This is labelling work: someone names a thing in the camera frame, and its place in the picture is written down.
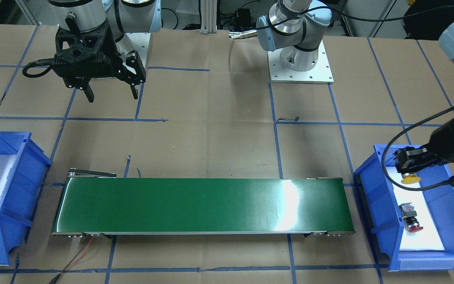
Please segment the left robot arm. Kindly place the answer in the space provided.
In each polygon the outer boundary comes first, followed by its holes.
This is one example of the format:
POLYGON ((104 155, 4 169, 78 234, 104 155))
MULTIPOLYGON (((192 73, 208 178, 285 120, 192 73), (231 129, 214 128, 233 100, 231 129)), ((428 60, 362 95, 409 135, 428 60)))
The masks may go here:
MULTIPOLYGON (((256 33, 263 50, 281 50, 285 68, 304 72, 314 67, 318 46, 333 13, 365 21, 318 0, 278 0, 257 19, 256 33)), ((411 0, 402 17, 407 39, 437 40, 454 63, 454 0, 411 0)), ((427 144, 395 153, 398 172, 414 173, 429 166, 454 163, 454 119, 435 130, 427 144)))

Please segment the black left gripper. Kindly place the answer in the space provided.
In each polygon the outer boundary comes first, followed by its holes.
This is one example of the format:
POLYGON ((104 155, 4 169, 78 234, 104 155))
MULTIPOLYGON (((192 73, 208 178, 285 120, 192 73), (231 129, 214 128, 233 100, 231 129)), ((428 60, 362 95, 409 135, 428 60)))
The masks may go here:
POLYGON ((418 149, 397 149, 393 160, 398 173, 416 173, 425 167, 454 163, 454 131, 434 131, 429 142, 418 149))

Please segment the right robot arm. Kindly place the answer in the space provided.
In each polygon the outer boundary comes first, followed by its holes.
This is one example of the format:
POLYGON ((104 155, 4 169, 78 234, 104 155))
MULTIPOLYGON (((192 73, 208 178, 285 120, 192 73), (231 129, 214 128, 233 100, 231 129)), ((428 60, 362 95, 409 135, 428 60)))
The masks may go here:
POLYGON ((134 99, 146 70, 128 34, 153 33, 161 27, 159 0, 50 0, 58 19, 56 54, 50 65, 67 88, 94 101, 90 80, 117 78, 134 99))

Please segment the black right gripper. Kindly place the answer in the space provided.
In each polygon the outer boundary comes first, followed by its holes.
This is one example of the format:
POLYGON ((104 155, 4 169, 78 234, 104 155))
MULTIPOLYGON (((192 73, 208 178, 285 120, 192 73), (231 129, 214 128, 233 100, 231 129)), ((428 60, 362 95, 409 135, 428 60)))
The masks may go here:
POLYGON ((66 18, 66 28, 56 33, 56 55, 52 70, 63 79, 67 88, 85 93, 90 103, 94 93, 92 78, 115 77, 127 83, 134 99, 139 98, 137 86, 146 82, 146 70, 139 52, 120 53, 112 37, 108 20, 90 31, 81 31, 78 18, 66 18))

